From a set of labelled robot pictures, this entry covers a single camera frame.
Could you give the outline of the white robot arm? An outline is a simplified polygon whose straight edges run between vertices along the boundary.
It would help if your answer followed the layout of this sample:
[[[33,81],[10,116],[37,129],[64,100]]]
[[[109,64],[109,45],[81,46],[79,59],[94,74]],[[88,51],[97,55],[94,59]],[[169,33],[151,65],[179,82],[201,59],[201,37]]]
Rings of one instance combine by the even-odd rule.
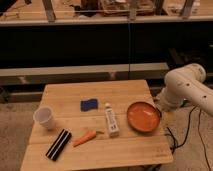
[[[167,72],[165,87],[157,95],[160,107],[164,111],[171,111],[188,100],[213,117],[213,89],[203,84],[205,79],[206,71],[197,63]]]

